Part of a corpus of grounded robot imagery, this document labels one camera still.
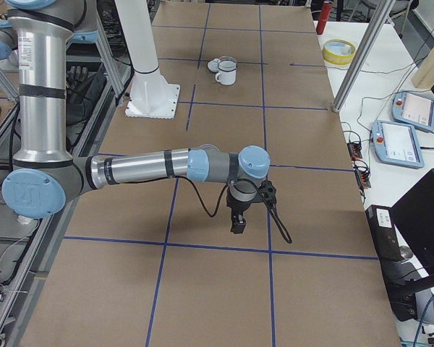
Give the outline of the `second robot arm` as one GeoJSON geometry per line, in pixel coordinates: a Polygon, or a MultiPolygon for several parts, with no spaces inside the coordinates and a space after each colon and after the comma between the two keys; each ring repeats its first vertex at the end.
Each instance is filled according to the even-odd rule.
{"type": "Polygon", "coordinates": [[[17,32],[5,14],[0,14],[0,60],[8,59],[18,49],[17,32]]]}

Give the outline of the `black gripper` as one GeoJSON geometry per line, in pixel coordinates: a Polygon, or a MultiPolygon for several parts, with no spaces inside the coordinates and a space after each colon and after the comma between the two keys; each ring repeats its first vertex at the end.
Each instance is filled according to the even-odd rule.
{"type": "Polygon", "coordinates": [[[258,186],[250,179],[239,179],[236,184],[228,188],[226,205],[231,209],[231,232],[233,234],[244,232],[247,224],[244,212],[250,208],[251,204],[261,202],[258,186]]]}

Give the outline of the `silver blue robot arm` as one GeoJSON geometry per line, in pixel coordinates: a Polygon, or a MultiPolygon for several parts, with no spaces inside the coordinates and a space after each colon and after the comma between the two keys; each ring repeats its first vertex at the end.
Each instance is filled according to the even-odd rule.
{"type": "Polygon", "coordinates": [[[266,180],[271,159],[254,145],[238,153],[202,145],[137,156],[73,157],[66,146],[67,45],[75,34],[96,34],[97,5],[94,1],[9,1],[7,14],[17,32],[21,140],[1,193],[17,214],[45,218],[106,185],[172,178],[224,184],[221,197],[231,209],[235,234],[243,232],[243,214],[250,205],[275,205],[275,189],[266,180]]]}

